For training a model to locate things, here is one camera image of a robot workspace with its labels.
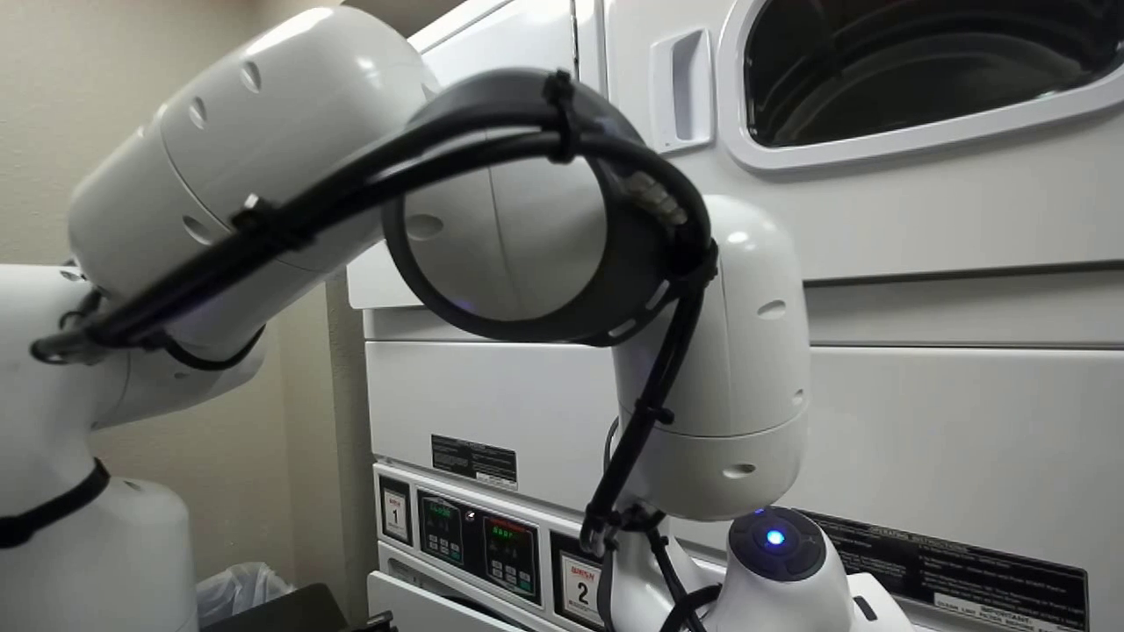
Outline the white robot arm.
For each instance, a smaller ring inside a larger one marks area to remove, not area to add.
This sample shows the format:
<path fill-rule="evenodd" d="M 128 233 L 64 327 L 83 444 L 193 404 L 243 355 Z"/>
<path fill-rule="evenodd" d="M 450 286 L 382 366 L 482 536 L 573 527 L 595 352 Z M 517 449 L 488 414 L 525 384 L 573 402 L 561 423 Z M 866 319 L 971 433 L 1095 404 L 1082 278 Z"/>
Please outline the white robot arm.
<path fill-rule="evenodd" d="M 783 501 L 811 410 L 791 234 L 588 85 L 434 92 L 352 9 L 208 67 L 78 188 L 68 265 L 6 271 L 4 632 L 202 632 L 182 501 L 88 438 L 246 384 L 269 319 L 371 245 L 460 330 L 612 352 L 632 414 L 584 518 L 605 632 L 915 632 Z"/>

